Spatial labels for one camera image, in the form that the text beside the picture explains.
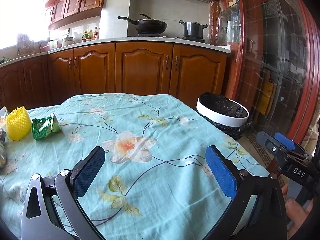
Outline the right hand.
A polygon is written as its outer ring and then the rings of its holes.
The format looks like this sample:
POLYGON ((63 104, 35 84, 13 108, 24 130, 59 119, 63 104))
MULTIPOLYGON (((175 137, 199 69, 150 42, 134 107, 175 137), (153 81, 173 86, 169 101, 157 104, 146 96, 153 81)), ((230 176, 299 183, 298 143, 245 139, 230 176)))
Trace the right hand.
MULTIPOLYGON (((285 184, 282 187, 282 194, 284 199, 287 197, 287 192, 289 189, 289 185, 285 184)), ((287 239, 291 239, 297 233, 297 231, 301 231, 300 227, 304 224, 305 220, 308 218, 309 213, 313 208, 313 199, 310 201, 308 207, 304 210, 298 202, 294 199, 289 198, 285 201, 286 214, 289 219, 293 222, 293 224, 287 229, 287 239)), ((311 239, 314 230, 304 230, 304 238, 302 235, 299 235, 299 239, 311 239)))

